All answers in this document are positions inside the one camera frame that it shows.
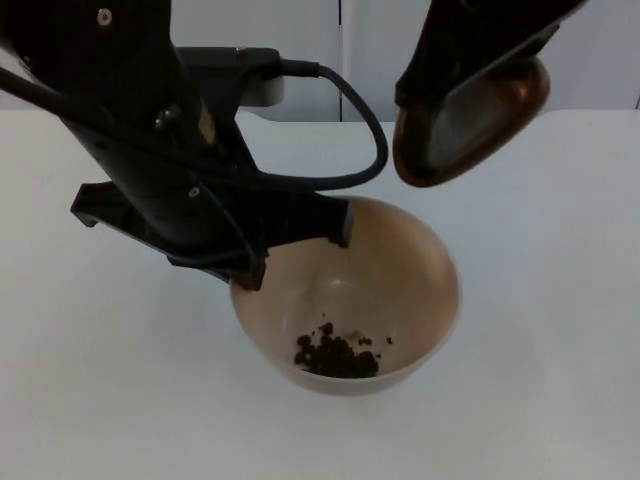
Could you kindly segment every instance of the table surface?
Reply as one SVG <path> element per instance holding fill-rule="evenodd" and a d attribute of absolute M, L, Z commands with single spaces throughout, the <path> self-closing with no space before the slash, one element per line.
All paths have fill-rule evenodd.
<path fill-rule="evenodd" d="M 271 171 L 374 153 L 361 124 L 239 121 Z M 444 348 L 363 398 L 287 383 L 226 285 L 84 228 L 69 207 L 105 176 L 57 120 L 0 112 L 0 148 L 0 478 L 640 475 L 639 114 L 547 114 L 450 184 L 352 191 L 428 222 L 463 289 Z"/>

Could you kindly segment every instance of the bowl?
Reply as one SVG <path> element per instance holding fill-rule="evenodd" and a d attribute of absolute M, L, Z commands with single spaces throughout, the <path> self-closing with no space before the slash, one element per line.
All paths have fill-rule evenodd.
<path fill-rule="evenodd" d="M 393 205 L 350 197 L 349 248 L 325 239 L 270 251 L 258 292 L 231 285 L 246 334 L 292 382 L 334 395 L 361 395 L 409 377 L 451 333 L 459 304 L 458 277 L 443 242 L 420 220 Z M 295 365 L 297 339 L 331 322 L 356 352 L 380 355 L 376 377 L 339 379 Z M 359 345 L 362 338 L 371 346 Z"/>

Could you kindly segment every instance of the brown scoop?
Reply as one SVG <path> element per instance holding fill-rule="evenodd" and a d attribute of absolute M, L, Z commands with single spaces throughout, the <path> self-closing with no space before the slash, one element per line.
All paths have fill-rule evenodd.
<path fill-rule="evenodd" d="M 549 75 L 537 58 L 514 60 L 453 93 L 438 111 L 417 105 L 398 118 L 398 174 L 429 187 L 465 173 L 511 140 L 541 110 Z"/>

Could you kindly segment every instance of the coffee grounds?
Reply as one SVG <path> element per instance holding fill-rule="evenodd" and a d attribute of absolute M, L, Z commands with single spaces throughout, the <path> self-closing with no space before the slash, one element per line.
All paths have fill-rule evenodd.
<path fill-rule="evenodd" d="M 320 331 L 325 335 L 333 335 L 333 323 L 329 322 L 326 325 L 320 327 Z"/>
<path fill-rule="evenodd" d="M 356 353 L 342 337 L 333 338 L 331 323 L 320 327 L 320 330 L 323 335 L 318 346 L 311 344 L 309 335 L 298 338 L 301 350 L 295 355 L 296 365 L 302 365 L 309 373 L 333 378 L 371 378 L 378 374 L 380 365 L 373 352 Z"/>

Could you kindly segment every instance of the screw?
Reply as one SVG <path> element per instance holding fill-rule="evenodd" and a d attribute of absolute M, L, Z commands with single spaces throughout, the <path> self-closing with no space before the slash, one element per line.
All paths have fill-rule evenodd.
<path fill-rule="evenodd" d="M 113 21 L 113 13 L 108 8 L 101 8 L 98 10 L 98 25 L 101 27 L 108 27 Z"/>
<path fill-rule="evenodd" d="M 178 108 L 175 105 L 172 105 L 168 108 L 166 108 L 163 112 L 162 112 L 162 116 L 164 117 L 165 120 L 167 121 L 173 121 L 176 118 L 178 118 L 178 116 L 180 115 Z"/>

